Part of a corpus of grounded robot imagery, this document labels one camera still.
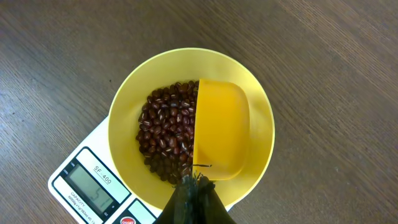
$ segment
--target digital kitchen scale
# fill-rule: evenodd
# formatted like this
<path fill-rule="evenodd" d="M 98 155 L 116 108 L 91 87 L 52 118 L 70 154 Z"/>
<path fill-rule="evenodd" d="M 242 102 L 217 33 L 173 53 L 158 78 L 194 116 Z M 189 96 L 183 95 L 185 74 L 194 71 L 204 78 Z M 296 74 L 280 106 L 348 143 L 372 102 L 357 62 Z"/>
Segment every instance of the digital kitchen scale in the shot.
<path fill-rule="evenodd" d="M 152 224 L 162 213 L 140 201 L 117 175 L 109 151 L 108 117 L 50 176 L 48 186 L 78 223 Z"/>

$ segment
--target yellow scoop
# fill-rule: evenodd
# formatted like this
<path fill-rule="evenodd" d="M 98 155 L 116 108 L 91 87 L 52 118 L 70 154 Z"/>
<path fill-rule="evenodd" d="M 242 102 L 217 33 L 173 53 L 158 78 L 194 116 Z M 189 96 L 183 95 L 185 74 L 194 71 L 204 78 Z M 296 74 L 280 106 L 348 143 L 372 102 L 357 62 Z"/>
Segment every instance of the yellow scoop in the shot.
<path fill-rule="evenodd" d="M 228 180 L 246 161 L 249 103 L 243 90 L 229 82 L 201 79 L 193 148 L 193 173 L 210 180 Z"/>

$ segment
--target wood grain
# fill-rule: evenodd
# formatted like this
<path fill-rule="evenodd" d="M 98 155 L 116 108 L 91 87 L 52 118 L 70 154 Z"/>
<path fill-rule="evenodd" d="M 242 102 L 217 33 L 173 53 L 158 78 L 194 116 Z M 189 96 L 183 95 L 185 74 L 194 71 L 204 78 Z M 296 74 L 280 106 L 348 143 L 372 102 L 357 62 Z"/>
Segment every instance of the wood grain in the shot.
<path fill-rule="evenodd" d="M 73 223 L 47 180 L 147 58 L 245 65 L 274 154 L 238 223 L 398 223 L 398 2 L 1 1 L 0 223 Z"/>

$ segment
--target bean pile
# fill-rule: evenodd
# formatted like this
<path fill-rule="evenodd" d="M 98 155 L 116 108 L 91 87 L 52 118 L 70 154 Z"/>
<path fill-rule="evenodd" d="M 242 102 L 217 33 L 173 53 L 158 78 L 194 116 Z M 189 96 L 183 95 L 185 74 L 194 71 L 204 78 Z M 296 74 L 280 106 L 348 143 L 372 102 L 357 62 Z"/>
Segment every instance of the bean pile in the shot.
<path fill-rule="evenodd" d="M 171 184 L 192 174 L 193 137 L 199 81 L 154 90 L 139 117 L 140 152 L 144 164 Z"/>

